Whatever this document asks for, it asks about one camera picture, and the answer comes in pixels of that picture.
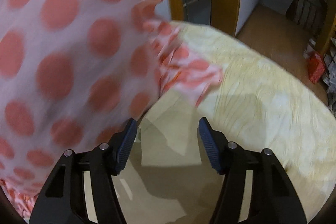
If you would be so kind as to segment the beige khaki pants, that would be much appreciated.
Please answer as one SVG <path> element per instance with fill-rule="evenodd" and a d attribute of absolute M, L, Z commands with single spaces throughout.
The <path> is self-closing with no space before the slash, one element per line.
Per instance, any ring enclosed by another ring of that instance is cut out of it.
<path fill-rule="evenodd" d="M 198 134 L 203 114 L 171 90 L 142 118 L 114 178 L 127 223 L 209 223 L 222 187 Z"/>

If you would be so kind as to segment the cream patterned bedspread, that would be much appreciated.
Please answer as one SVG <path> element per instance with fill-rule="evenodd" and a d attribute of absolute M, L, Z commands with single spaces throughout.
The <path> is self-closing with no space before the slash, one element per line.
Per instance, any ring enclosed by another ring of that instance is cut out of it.
<path fill-rule="evenodd" d="M 252 151 L 268 147 L 289 175 L 310 223 L 335 223 L 335 118 L 301 81 L 212 27 L 183 24 L 187 45 L 224 79 L 195 107 Z"/>

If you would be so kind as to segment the red bag on floor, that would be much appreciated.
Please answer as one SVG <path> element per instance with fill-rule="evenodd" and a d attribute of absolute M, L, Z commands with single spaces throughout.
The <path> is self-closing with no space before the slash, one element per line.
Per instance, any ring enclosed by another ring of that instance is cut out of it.
<path fill-rule="evenodd" d="M 321 55 L 312 52 L 307 62 L 309 80 L 316 84 L 325 73 L 325 63 Z"/>

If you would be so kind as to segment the pink polka dot pillow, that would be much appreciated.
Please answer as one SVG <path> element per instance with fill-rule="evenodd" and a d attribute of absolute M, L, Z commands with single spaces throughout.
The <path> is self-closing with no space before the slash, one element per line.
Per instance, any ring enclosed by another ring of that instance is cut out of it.
<path fill-rule="evenodd" d="M 1 0 L 1 188 L 20 217 L 65 150 L 108 141 L 171 88 L 198 105 L 221 83 L 162 1 Z"/>

